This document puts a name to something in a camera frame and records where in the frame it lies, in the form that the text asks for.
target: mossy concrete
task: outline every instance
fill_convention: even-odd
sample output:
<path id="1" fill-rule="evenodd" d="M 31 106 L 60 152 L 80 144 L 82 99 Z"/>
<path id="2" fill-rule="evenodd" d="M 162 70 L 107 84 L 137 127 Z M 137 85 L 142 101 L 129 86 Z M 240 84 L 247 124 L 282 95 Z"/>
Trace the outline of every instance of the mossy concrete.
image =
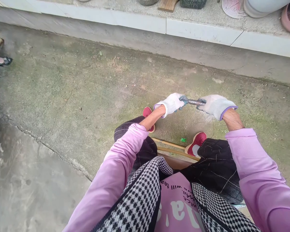
<path id="1" fill-rule="evenodd" d="M 0 111 L 23 131 L 93 178 L 113 131 L 170 93 L 234 101 L 290 185 L 290 88 L 120 47 L 0 24 Z M 182 146 L 205 131 L 224 139 L 223 122 L 187 105 L 160 119 L 151 136 Z M 180 142 L 187 137 L 187 143 Z"/>

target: glove with purple cuff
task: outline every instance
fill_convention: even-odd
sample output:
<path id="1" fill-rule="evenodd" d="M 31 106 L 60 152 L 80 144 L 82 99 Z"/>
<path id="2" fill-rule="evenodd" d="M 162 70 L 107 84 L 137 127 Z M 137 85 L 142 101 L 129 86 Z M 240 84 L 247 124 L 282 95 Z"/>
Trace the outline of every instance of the glove with purple cuff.
<path id="1" fill-rule="evenodd" d="M 234 102 L 229 101 L 227 98 L 212 94 L 198 99 L 199 101 L 206 102 L 203 106 L 197 106 L 198 110 L 205 111 L 208 114 L 214 115 L 219 121 L 222 120 L 223 114 L 230 108 L 237 109 Z"/>

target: houndstooth vest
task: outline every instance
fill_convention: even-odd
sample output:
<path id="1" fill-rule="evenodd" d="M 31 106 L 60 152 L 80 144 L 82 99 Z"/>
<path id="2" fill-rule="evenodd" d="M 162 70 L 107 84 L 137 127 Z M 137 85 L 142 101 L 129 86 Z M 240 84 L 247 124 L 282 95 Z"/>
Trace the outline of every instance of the houndstooth vest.
<path id="1" fill-rule="evenodd" d="M 105 231 L 154 231 L 161 199 L 159 170 L 172 175 L 162 156 L 141 166 L 127 183 L 122 195 L 92 229 Z M 197 208 L 208 232 L 260 231 L 224 198 L 198 183 L 191 183 Z"/>

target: metal tool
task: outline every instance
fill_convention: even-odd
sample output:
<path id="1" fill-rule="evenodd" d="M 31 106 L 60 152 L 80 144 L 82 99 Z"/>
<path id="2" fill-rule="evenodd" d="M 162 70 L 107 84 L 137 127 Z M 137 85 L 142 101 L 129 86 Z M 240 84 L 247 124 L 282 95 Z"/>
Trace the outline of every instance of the metal tool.
<path id="1" fill-rule="evenodd" d="M 185 101 L 187 102 L 188 104 L 191 104 L 191 105 L 205 105 L 206 104 L 206 101 L 205 100 L 193 100 L 193 99 L 189 99 L 187 98 L 186 96 L 181 96 L 179 98 L 181 101 Z"/>

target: black plaid pants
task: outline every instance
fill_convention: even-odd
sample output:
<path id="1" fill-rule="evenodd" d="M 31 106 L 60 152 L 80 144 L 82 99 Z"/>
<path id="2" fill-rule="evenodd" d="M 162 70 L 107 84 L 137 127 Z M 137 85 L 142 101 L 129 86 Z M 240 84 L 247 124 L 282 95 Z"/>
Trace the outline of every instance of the black plaid pants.
<path id="1" fill-rule="evenodd" d="M 115 129 L 114 141 L 116 142 L 128 130 L 133 123 L 140 123 L 145 117 L 139 116 L 121 124 Z M 147 136 L 140 151 L 136 154 L 136 160 L 128 177 L 143 164 L 156 157 L 157 145 L 151 137 Z M 239 204 L 243 196 L 239 188 L 239 176 L 235 162 L 232 158 L 229 143 L 226 140 L 206 139 L 198 149 L 201 160 L 182 170 L 175 170 L 174 173 L 182 173 L 190 183 L 196 182 L 208 190 L 220 194 L 231 204 Z M 160 180 L 167 176 L 159 173 Z"/>

